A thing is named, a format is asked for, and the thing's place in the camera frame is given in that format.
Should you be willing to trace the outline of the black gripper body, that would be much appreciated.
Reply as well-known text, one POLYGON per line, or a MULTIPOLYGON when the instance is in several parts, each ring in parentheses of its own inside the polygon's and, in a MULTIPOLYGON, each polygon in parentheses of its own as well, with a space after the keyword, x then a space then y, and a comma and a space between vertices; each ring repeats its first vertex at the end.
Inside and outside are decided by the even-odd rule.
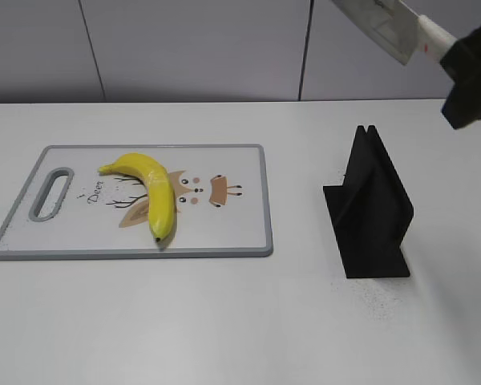
POLYGON ((443 116, 454 129, 481 120, 481 26, 457 40, 440 65, 454 82, 443 116))

